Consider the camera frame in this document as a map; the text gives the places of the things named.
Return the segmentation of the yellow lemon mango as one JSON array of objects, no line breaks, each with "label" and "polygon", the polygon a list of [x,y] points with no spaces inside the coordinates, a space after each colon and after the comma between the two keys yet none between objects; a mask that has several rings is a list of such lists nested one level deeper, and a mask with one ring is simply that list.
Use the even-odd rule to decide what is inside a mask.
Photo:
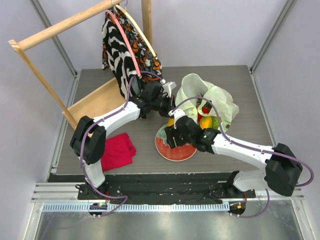
[{"label": "yellow lemon mango", "polygon": [[174,122],[175,122],[174,118],[169,118],[166,126],[172,127],[174,126]]}]

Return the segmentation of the yellow green mango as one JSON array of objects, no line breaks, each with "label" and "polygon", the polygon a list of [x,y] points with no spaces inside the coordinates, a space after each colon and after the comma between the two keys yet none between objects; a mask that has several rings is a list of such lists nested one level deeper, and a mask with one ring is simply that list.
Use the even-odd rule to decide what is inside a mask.
[{"label": "yellow green mango", "polygon": [[211,116],[203,116],[199,121],[199,126],[204,130],[213,126],[213,119]]}]

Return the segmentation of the red bell pepper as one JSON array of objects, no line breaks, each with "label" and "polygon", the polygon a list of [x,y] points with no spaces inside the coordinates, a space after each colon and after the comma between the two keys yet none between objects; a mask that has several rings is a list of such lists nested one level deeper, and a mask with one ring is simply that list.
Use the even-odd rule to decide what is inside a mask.
[{"label": "red bell pepper", "polygon": [[203,107],[198,106],[197,107],[197,112],[198,112],[199,116],[208,116],[210,111],[211,111],[211,107],[205,107],[205,106],[203,106]]}]

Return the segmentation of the green custard apple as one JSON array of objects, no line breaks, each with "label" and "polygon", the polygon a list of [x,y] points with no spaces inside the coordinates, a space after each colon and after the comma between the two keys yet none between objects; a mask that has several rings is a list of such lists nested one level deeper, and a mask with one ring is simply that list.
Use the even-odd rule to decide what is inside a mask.
[{"label": "green custard apple", "polygon": [[212,116],[211,119],[212,119],[212,128],[216,129],[216,130],[219,130],[220,129],[220,124],[219,124],[220,120],[219,120],[219,118],[216,117],[216,116]]}]

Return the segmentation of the light green plastic bag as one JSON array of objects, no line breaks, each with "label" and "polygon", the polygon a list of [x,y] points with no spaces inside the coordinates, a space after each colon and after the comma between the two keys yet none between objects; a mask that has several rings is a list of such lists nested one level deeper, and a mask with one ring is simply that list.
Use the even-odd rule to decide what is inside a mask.
[{"label": "light green plastic bag", "polygon": [[182,78],[181,87],[175,97],[175,104],[183,103],[178,108],[183,110],[188,117],[198,122],[198,117],[201,115],[198,115],[197,107],[211,108],[207,116],[217,117],[208,101],[215,106],[222,129],[226,132],[239,113],[239,107],[234,103],[231,94],[217,85],[202,80],[196,73],[190,73]]}]

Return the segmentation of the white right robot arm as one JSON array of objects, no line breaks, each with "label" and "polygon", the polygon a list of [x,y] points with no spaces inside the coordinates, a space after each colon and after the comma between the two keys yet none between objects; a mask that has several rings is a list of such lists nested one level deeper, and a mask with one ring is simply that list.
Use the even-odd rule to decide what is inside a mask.
[{"label": "white right robot arm", "polygon": [[239,140],[214,128],[201,129],[187,116],[165,127],[164,131],[172,149],[189,144],[200,152],[228,156],[255,166],[256,170],[237,171],[226,184],[226,193],[233,198],[254,189],[270,189],[290,197],[303,170],[285,144],[266,146]]}]

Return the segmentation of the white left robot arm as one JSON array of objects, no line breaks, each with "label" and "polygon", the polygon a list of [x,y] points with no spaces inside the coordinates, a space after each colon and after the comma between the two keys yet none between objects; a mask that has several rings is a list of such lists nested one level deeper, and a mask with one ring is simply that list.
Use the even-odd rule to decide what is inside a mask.
[{"label": "white left robot arm", "polygon": [[80,118],[70,141],[70,147],[79,157],[85,180],[91,186],[89,194],[100,200],[107,192],[101,158],[105,152],[107,136],[128,122],[146,118],[150,111],[162,117],[175,108],[172,90],[175,82],[149,82],[137,95],[129,97],[124,104],[96,118],[87,115]]}]

